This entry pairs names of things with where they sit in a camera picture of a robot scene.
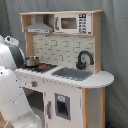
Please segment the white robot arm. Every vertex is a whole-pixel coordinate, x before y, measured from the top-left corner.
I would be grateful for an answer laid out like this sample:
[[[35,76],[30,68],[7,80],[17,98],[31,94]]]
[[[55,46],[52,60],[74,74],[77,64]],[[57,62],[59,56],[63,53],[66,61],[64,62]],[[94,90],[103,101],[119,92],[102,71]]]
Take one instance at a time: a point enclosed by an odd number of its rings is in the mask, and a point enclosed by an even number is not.
[[[18,44],[15,38],[0,35],[0,113],[6,121],[4,128],[43,128],[15,74],[25,60]]]

